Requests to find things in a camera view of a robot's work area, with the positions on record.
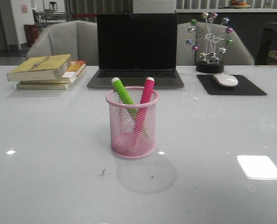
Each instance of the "laptop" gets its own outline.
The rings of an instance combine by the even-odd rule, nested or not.
[[[178,15],[99,14],[99,69],[86,85],[112,88],[119,77],[124,86],[143,86],[147,77],[154,88],[182,88],[176,70]]]

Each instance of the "stack of books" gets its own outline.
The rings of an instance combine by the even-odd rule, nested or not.
[[[8,81],[19,81],[17,89],[66,90],[85,70],[85,61],[71,55],[32,57],[7,73]]]

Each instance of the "white mouse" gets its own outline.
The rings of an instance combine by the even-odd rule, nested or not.
[[[227,75],[227,74],[218,74],[213,75],[215,81],[218,85],[222,87],[234,87],[238,84],[238,80],[235,76]]]

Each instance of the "black screen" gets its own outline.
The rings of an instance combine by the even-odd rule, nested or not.
[[[100,69],[174,69],[177,14],[100,14]]]

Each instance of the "pen holder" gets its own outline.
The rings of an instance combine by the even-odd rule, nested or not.
[[[155,120],[158,94],[140,104],[143,87],[126,87],[134,104],[123,104],[114,90],[106,95],[109,103],[111,149],[124,158],[136,159],[155,149]]]

